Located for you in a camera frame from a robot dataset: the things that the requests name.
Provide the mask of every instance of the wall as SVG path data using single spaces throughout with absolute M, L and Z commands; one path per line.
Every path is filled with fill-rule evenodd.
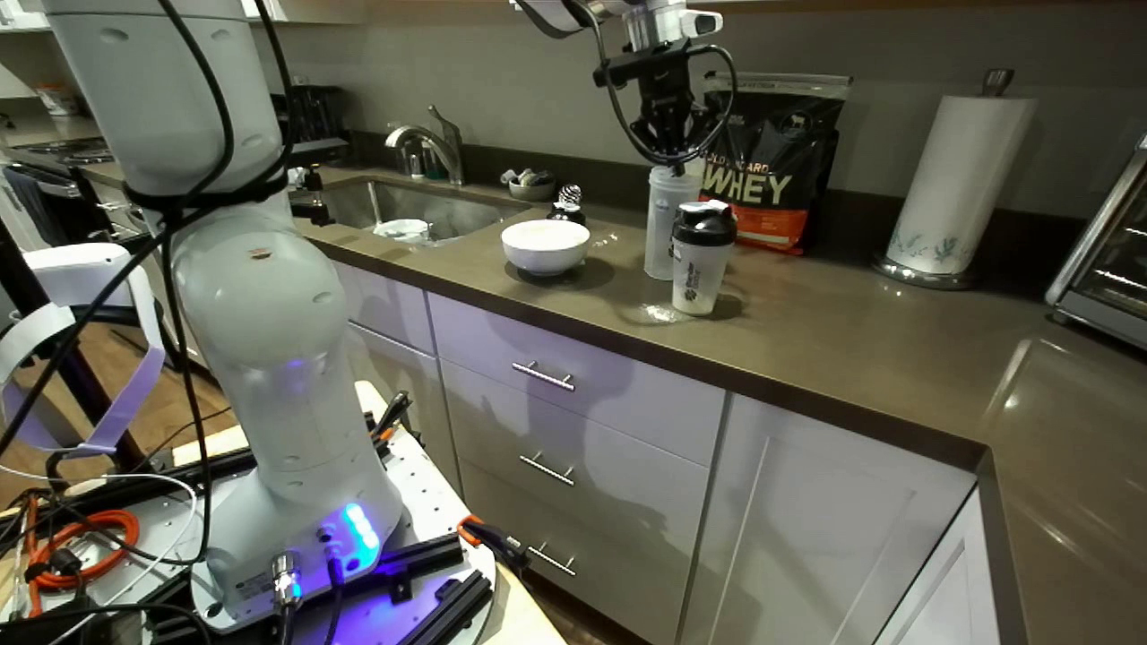
M 1004 207 L 1095 214 L 1147 131 L 1147 7 L 735 10 L 723 48 L 745 71 L 842 71 L 855 98 L 831 188 L 902 196 L 942 92 L 974 92 L 1011 66 L 1039 112 Z M 546 39 L 490 2 L 466 19 L 372 14 L 370 29 L 290 29 L 294 75 L 345 81 L 360 123 L 432 123 L 437 105 L 469 142 L 638 160 L 588 81 L 591 37 Z

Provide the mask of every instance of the faucet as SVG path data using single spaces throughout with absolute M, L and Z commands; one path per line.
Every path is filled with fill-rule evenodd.
M 464 184 L 464 129 L 437 108 L 432 108 L 432 119 L 437 119 L 441 136 L 423 124 L 394 124 L 389 148 L 401 155 L 405 177 L 411 180 Z

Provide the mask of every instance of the kitchen counter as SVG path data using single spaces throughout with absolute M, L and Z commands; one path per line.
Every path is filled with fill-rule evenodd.
M 297 231 L 339 262 L 974 469 L 1004 641 L 1144 641 L 1141 354 L 1046 321 L 1030 300 L 760 250 L 735 250 L 715 318 L 681 318 L 672 287 L 641 276 L 647 237 L 624 225 L 638 217 L 588 217 L 588 262 L 556 284 L 507 270 L 500 225 L 432 250 L 345 225 Z

